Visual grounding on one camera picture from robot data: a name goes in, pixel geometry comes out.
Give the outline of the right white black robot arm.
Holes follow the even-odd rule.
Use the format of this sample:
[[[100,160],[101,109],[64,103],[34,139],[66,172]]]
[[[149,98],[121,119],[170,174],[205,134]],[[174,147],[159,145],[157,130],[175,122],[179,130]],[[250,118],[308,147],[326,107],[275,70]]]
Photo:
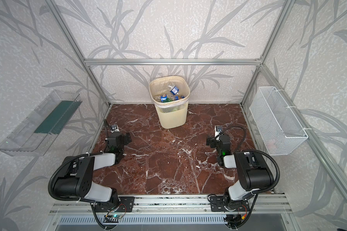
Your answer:
[[[280,169],[269,154],[259,150],[232,152],[230,138],[218,135],[206,139],[206,145],[218,152],[217,161],[224,168],[235,168],[236,183],[225,190],[225,204],[248,200],[253,196],[272,190],[280,180]]]

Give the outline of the clear bottle blue label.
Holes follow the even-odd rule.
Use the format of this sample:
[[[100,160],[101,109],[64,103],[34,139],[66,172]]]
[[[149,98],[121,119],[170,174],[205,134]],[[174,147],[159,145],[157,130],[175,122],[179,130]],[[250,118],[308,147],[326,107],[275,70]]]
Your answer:
[[[172,95],[177,95],[179,93],[179,88],[176,85],[169,86],[169,92]]]

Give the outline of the green bottle yellow cap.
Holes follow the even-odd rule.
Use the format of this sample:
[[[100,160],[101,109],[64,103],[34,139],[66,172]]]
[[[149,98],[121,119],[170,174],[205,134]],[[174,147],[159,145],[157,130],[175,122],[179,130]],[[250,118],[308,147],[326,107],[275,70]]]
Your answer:
[[[179,98],[167,98],[167,102],[173,102],[173,101],[177,101],[177,100],[179,100]]]

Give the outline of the small bottle blue cap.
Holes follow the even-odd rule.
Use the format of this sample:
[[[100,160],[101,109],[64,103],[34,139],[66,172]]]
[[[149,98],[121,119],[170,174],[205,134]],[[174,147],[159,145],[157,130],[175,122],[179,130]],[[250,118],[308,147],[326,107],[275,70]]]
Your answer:
[[[168,102],[168,97],[167,97],[167,95],[166,95],[166,94],[161,95],[161,96],[160,96],[160,101],[161,101],[161,103],[166,103],[166,102]]]

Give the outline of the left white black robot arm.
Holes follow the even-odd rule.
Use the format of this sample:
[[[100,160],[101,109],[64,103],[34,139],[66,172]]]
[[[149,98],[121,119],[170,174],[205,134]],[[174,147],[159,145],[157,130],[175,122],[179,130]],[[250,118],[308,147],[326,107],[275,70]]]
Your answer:
[[[117,190],[93,182],[93,172],[118,164],[131,142],[129,133],[116,131],[106,137],[104,152],[66,157],[49,180],[49,195],[59,201],[118,204]]]

